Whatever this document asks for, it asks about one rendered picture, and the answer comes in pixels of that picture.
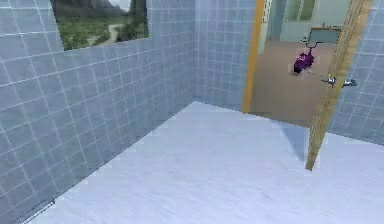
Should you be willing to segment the purple vacuum cleaner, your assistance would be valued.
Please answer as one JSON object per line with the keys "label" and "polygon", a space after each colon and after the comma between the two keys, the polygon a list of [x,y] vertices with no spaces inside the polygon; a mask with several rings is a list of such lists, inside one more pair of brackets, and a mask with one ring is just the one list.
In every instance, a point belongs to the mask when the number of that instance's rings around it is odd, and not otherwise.
{"label": "purple vacuum cleaner", "polygon": [[295,60],[293,64],[293,74],[299,75],[304,72],[313,75],[314,72],[312,71],[312,65],[315,62],[315,57],[312,54],[312,50],[317,47],[318,44],[322,44],[322,41],[316,41],[313,46],[309,45],[309,42],[305,43],[306,48],[308,49],[308,52],[302,52]]}

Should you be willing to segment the window with landscape view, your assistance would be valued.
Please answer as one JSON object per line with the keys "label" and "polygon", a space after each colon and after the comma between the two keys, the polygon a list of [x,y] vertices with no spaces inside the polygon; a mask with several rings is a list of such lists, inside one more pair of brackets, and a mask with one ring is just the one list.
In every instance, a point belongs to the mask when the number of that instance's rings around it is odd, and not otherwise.
{"label": "window with landscape view", "polygon": [[51,5],[65,50],[149,36],[147,0],[51,0]]}

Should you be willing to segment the light wooden room door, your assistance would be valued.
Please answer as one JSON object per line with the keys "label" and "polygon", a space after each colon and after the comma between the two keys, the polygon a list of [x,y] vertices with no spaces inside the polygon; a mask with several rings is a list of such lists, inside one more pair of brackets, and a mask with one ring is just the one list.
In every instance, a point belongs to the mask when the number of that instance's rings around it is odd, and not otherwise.
{"label": "light wooden room door", "polygon": [[305,163],[305,169],[308,171],[312,171],[315,166],[373,2],[374,0],[350,0],[350,6],[341,27],[336,50],[326,77],[326,79],[335,77],[336,82],[333,87],[326,83],[326,91],[315,110],[309,129],[309,145]]}

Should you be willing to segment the orange door frame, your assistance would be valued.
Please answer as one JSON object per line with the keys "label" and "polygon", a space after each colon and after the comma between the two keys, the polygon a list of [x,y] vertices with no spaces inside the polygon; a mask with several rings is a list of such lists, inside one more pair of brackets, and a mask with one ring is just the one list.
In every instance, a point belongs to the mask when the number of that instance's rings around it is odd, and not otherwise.
{"label": "orange door frame", "polygon": [[257,66],[258,45],[261,33],[261,23],[264,12],[264,0],[255,0],[254,20],[251,29],[251,40],[249,45],[249,56],[247,61],[247,73],[242,102],[242,112],[248,113],[251,109],[251,98],[254,84],[254,73]]}

